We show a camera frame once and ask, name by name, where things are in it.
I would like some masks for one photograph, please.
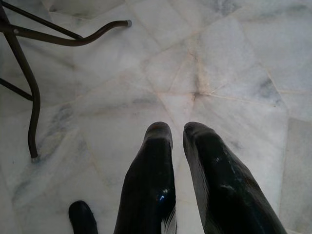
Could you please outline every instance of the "marble floor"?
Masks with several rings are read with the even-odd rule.
[[[290,234],[312,234],[310,0],[7,1],[82,36],[113,20],[133,26],[82,47],[19,39],[41,91],[41,158],[31,163],[27,147],[31,103],[0,87],[2,234],[71,234],[78,199],[99,233],[113,233],[125,173],[155,121],[173,134],[178,234],[203,233],[188,121],[221,135]],[[29,91],[3,35],[0,46],[0,76]]]

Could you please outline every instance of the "brown metal frame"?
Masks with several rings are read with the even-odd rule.
[[[27,28],[19,27],[10,24],[10,21],[3,9],[3,7],[6,7],[7,9],[10,9],[12,11],[15,11],[19,13],[20,15],[23,15],[27,18],[30,18],[36,22],[39,22],[49,28],[52,28],[58,32],[61,32],[73,39],[65,39],[60,38],[56,36],[52,36],[50,34],[37,32],[34,30],[30,30]],[[75,34],[71,31],[68,31],[65,28],[59,27],[49,21],[46,21],[44,19],[41,19],[35,15],[32,15],[24,10],[21,10],[15,6],[12,6],[6,2],[3,2],[0,0],[0,32],[2,32],[8,42],[8,44],[11,47],[11,50],[14,53],[14,56],[16,60],[19,63],[19,66],[21,67],[23,74],[25,75],[25,78],[28,82],[28,85],[31,90],[31,94],[26,93],[25,91],[21,90],[20,88],[14,86],[13,84],[5,81],[4,79],[0,78],[0,84],[5,86],[6,88],[10,89],[11,91],[21,95],[27,100],[30,100],[33,102],[32,107],[32,113],[30,118],[30,124],[29,124],[29,130],[28,130],[28,147],[31,159],[38,158],[38,152],[36,147],[36,129],[37,129],[37,123],[40,113],[40,92],[39,88],[36,82],[36,79],[34,77],[34,74],[27,62],[27,59],[22,51],[22,48],[18,42],[17,36],[19,37],[25,37],[40,41],[45,41],[53,44],[58,45],[64,45],[64,46],[81,46],[89,44],[99,37],[101,37],[104,33],[107,31],[115,28],[115,27],[130,27],[132,25],[130,20],[120,20],[120,21],[113,21],[108,23],[107,25],[101,27],[99,30],[97,30],[92,35],[83,38],[82,36]]]

